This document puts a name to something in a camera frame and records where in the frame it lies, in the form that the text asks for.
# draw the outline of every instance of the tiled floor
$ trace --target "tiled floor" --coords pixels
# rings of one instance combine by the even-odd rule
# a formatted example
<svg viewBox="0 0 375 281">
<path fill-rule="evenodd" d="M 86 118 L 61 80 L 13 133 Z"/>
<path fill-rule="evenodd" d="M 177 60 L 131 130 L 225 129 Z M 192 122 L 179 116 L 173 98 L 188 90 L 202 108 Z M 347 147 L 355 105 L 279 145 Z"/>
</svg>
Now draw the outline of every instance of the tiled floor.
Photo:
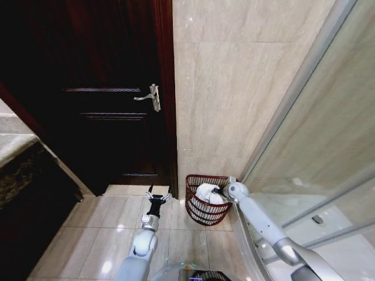
<svg viewBox="0 0 375 281">
<path fill-rule="evenodd" d="M 128 255 L 134 235 L 141 231 L 140 217 L 149 206 L 143 196 L 86 196 L 75 206 L 28 281 L 112 280 Z M 168 264 L 193 262 L 249 280 L 231 227 L 233 219 L 231 213 L 219 225 L 206 228 L 188 216 L 183 200 L 173 199 L 163 205 L 159 243 L 149 276 Z"/>
</svg>

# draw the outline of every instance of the door handle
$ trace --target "door handle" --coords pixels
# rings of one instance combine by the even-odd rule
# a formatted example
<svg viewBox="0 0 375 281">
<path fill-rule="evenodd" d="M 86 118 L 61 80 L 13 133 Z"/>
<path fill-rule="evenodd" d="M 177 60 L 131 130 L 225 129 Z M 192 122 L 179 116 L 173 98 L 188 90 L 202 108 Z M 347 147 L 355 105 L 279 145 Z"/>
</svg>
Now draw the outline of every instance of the door handle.
<svg viewBox="0 0 375 281">
<path fill-rule="evenodd" d="M 156 112 L 159 112 L 160 111 L 160 100 L 159 100 L 158 87 L 159 86 L 156 86 L 155 84 L 152 84 L 150 86 L 150 91 L 151 91 L 150 94 L 145 95 L 144 97 L 134 97 L 134 100 L 135 101 L 143 101 L 147 98 L 150 98 L 150 99 L 152 99 L 152 105 L 154 106 L 154 110 Z"/>
</svg>

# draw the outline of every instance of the dark wooden door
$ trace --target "dark wooden door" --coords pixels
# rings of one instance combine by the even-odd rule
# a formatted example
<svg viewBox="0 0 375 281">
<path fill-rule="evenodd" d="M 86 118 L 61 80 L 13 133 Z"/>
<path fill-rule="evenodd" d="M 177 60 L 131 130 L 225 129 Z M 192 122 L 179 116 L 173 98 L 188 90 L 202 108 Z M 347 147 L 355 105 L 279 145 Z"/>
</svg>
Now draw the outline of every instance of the dark wooden door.
<svg viewBox="0 0 375 281">
<path fill-rule="evenodd" d="M 155 183 L 176 196 L 171 0 L 1 4 L 2 98 L 96 195 Z M 151 84 L 159 112 L 134 100 Z"/>
</svg>

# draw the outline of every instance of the wicker basket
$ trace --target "wicker basket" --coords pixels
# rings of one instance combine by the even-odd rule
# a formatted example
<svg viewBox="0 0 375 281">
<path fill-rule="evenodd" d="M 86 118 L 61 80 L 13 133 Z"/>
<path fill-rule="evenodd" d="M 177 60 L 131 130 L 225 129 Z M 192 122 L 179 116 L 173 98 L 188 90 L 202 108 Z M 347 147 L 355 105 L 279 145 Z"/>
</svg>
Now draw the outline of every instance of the wicker basket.
<svg viewBox="0 0 375 281">
<path fill-rule="evenodd" d="M 223 189 L 228 182 L 228 177 L 202 176 L 190 174 L 186 177 L 186 200 L 187 213 L 199 224 L 211 226 L 222 221 L 232 206 L 232 203 L 220 205 L 210 204 L 199 199 L 195 193 L 202 183 L 215 184 Z"/>
</svg>

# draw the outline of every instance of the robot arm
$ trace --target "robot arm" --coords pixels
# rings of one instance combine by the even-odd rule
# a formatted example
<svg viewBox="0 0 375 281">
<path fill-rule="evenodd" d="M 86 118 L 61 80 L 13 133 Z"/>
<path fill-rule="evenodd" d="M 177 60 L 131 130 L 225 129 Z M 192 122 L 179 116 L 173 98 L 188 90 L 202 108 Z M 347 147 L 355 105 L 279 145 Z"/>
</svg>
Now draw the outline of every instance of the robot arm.
<svg viewBox="0 0 375 281">
<path fill-rule="evenodd" d="M 344 281 L 316 252 L 298 245 L 288 237 L 262 206 L 250 197 L 244 184 L 230 177 L 230 184 L 224 189 L 224 195 L 239 204 L 246 219 L 272 246 L 280 259 L 291 266 L 300 263 L 305 265 L 292 274 L 292 280 Z"/>
<path fill-rule="evenodd" d="M 165 196 L 152 195 L 151 190 L 152 186 L 147 192 L 151 208 L 142 216 L 143 231 L 134 238 L 129 255 L 122 262 L 114 281 L 146 281 L 148 278 L 151 259 L 158 246 L 155 234 L 159 227 L 160 207 L 172 198 L 169 193 Z"/>
</svg>

